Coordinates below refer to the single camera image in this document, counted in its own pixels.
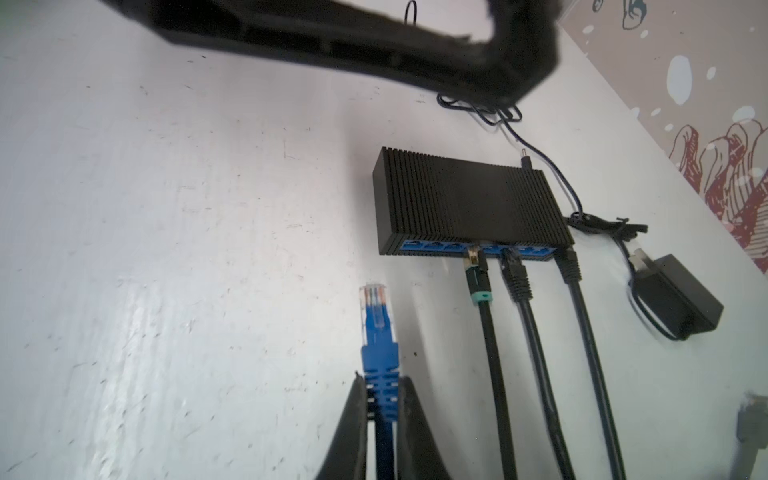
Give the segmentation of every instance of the blue ethernet port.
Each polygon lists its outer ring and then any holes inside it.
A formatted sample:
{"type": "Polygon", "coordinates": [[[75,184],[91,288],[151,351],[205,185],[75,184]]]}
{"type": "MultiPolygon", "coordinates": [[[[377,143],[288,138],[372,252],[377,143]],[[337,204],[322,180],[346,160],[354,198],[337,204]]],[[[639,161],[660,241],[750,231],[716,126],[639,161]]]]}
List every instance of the blue ethernet port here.
{"type": "Polygon", "coordinates": [[[502,249],[505,248],[504,245],[483,245],[483,250],[485,253],[490,255],[499,255],[502,252],[502,249]]]}
{"type": "Polygon", "coordinates": [[[429,250],[431,252],[438,252],[442,250],[442,248],[443,248],[442,242],[430,242],[424,246],[424,250],[429,250]]]}
{"type": "Polygon", "coordinates": [[[448,245],[445,246],[443,251],[445,251],[445,252],[461,252],[465,248],[466,247],[464,246],[463,243],[449,243],[448,245]]]}
{"type": "Polygon", "coordinates": [[[402,243],[400,250],[421,250],[424,247],[424,243],[418,240],[406,240],[402,243]]]}

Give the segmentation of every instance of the wire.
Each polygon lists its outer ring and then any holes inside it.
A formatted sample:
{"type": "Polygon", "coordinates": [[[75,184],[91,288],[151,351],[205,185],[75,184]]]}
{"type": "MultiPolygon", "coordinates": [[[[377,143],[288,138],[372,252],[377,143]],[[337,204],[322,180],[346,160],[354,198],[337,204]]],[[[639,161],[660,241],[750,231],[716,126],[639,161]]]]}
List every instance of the wire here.
{"type": "Polygon", "coordinates": [[[538,394],[541,397],[541,408],[544,410],[544,417],[547,420],[549,442],[552,444],[554,457],[558,462],[558,468],[563,480],[574,480],[576,474],[571,465],[571,457],[568,455],[568,447],[565,445],[563,430],[560,427],[558,406],[554,401],[547,362],[544,358],[544,349],[538,336],[536,321],[533,317],[533,310],[531,310],[531,302],[527,300],[521,301],[518,303],[518,309],[520,310],[520,317],[525,328],[525,336],[528,339],[528,348],[531,350],[531,361],[536,372],[538,394]]]}
{"type": "Polygon", "coordinates": [[[624,460],[621,458],[621,448],[619,447],[619,438],[614,424],[614,415],[611,411],[611,401],[608,399],[608,391],[603,377],[603,369],[600,365],[600,356],[598,355],[598,346],[594,342],[592,326],[587,314],[587,305],[584,303],[584,295],[581,293],[581,286],[578,281],[568,283],[571,291],[571,298],[576,309],[581,338],[584,340],[584,351],[587,354],[587,363],[589,364],[589,373],[592,376],[592,386],[594,387],[594,396],[598,401],[598,411],[603,425],[603,435],[605,437],[605,448],[608,452],[608,462],[611,464],[611,473],[614,480],[626,480],[627,473],[624,471],[624,460]]]}
{"type": "Polygon", "coordinates": [[[511,107],[511,109],[514,111],[513,114],[509,108],[488,108],[478,106],[466,101],[448,98],[443,94],[437,94],[437,103],[441,107],[448,108],[449,110],[458,110],[465,111],[470,114],[477,114],[483,123],[491,127],[497,127],[500,124],[503,125],[507,131],[509,131],[512,137],[515,138],[515,140],[531,149],[531,151],[536,153],[552,169],[552,171],[554,171],[554,174],[558,176],[558,179],[562,183],[564,192],[573,200],[573,203],[576,207],[576,214],[579,217],[584,214],[584,208],[581,206],[581,199],[579,199],[578,195],[576,194],[576,190],[574,190],[574,188],[571,186],[571,182],[565,178],[565,175],[560,170],[560,168],[558,168],[554,161],[552,161],[552,159],[548,157],[544,152],[537,149],[528,143],[523,137],[521,137],[518,132],[516,132],[515,129],[510,125],[511,123],[517,123],[523,119],[523,114],[520,112],[520,109],[517,107],[517,105],[512,105],[511,107]]]}
{"type": "Polygon", "coordinates": [[[536,328],[536,320],[531,309],[533,294],[531,293],[531,284],[528,281],[528,271],[522,264],[519,253],[510,248],[504,249],[499,258],[499,264],[502,268],[502,278],[509,291],[509,296],[517,304],[523,327],[525,328],[528,350],[531,353],[531,361],[536,373],[538,394],[541,397],[541,409],[544,410],[549,441],[552,444],[552,450],[554,451],[561,477],[563,480],[574,480],[576,474],[571,465],[568,447],[565,445],[565,438],[560,427],[558,406],[554,401],[552,384],[549,380],[549,371],[547,370],[547,361],[544,357],[544,348],[541,346],[541,339],[536,328]]]}
{"type": "Polygon", "coordinates": [[[637,287],[635,282],[637,281],[637,271],[634,265],[630,261],[630,253],[627,250],[627,246],[624,242],[628,242],[637,237],[638,233],[647,233],[648,225],[642,225],[637,223],[628,223],[628,218],[617,218],[616,222],[609,222],[603,220],[596,215],[583,214],[581,218],[577,218],[575,214],[565,219],[569,226],[588,234],[603,234],[608,235],[616,243],[616,246],[621,250],[624,260],[627,262],[627,268],[629,269],[629,293],[631,299],[634,301],[637,310],[643,314],[645,319],[665,338],[674,342],[685,340],[683,337],[676,337],[669,333],[665,328],[659,324],[653,315],[648,312],[645,305],[637,295],[637,287]]]}
{"type": "Polygon", "coordinates": [[[480,323],[482,324],[482,332],[485,337],[485,351],[488,354],[488,368],[491,372],[491,387],[493,388],[493,403],[496,408],[496,427],[498,429],[498,446],[502,454],[502,472],[505,480],[516,480],[518,473],[515,467],[512,428],[509,424],[507,392],[504,387],[502,362],[498,354],[491,307],[487,301],[480,301],[478,302],[478,310],[480,310],[480,323]]]}
{"type": "Polygon", "coordinates": [[[413,4],[413,24],[416,25],[416,0],[410,0],[406,5],[406,17],[403,21],[406,25],[408,24],[408,10],[410,10],[411,4],[413,4]]]}

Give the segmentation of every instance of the black power adapter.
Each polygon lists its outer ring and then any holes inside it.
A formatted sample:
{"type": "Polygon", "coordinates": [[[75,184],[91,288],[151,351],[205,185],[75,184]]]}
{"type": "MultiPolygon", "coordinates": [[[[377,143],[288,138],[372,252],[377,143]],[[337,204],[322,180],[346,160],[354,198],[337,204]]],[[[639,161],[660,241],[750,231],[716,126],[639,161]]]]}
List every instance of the black power adapter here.
{"type": "Polygon", "coordinates": [[[651,260],[643,250],[631,257],[634,290],[678,339],[717,328],[723,304],[674,255],[651,260]]]}

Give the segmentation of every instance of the black plastic object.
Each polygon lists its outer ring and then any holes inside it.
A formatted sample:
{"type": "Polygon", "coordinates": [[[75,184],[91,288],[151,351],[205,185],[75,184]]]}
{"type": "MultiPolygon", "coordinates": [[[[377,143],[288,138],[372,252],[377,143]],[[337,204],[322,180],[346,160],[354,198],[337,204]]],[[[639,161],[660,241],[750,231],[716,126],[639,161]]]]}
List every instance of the black plastic object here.
{"type": "Polygon", "coordinates": [[[677,338],[717,328],[723,304],[674,255],[642,259],[634,287],[667,329],[677,338]]]}
{"type": "Polygon", "coordinates": [[[317,480],[363,480],[366,477],[367,447],[368,390],[364,378],[355,374],[339,426],[333,434],[317,480]]]}
{"type": "Polygon", "coordinates": [[[401,377],[398,391],[397,478],[399,480],[451,480],[427,424],[416,388],[401,377]]]}
{"type": "Polygon", "coordinates": [[[557,64],[556,0],[488,0],[487,43],[440,35],[329,0],[104,0],[173,43],[321,65],[515,103],[557,64]]]}
{"type": "MultiPolygon", "coordinates": [[[[397,466],[400,480],[451,480],[432,437],[413,381],[398,381],[397,466]]],[[[368,392],[355,375],[316,480],[363,480],[368,447],[368,392]]]]}
{"type": "Polygon", "coordinates": [[[382,255],[460,257],[477,243],[488,255],[510,245],[524,259],[546,260],[574,242],[540,170],[384,147],[373,190],[382,255]]]}

